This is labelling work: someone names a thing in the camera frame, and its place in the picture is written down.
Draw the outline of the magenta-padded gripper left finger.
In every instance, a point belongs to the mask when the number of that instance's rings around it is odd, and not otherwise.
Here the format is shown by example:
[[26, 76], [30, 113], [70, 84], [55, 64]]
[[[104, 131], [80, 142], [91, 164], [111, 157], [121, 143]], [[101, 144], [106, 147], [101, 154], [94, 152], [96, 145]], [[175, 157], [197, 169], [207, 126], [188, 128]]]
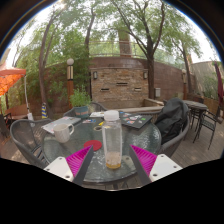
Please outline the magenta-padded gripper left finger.
[[93, 146], [90, 145], [67, 158], [56, 158], [45, 171], [81, 186], [93, 155]]

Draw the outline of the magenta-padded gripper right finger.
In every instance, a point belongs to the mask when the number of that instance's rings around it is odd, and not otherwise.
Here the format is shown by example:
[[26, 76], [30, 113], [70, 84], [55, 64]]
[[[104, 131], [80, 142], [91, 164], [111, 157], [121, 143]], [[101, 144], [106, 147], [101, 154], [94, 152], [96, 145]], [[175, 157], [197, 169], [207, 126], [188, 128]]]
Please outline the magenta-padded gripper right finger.
[[130, 146], [129, 154], [143, 185], [148, 185], [182, 169], [165, 154], [155, 155], [134, 145]]

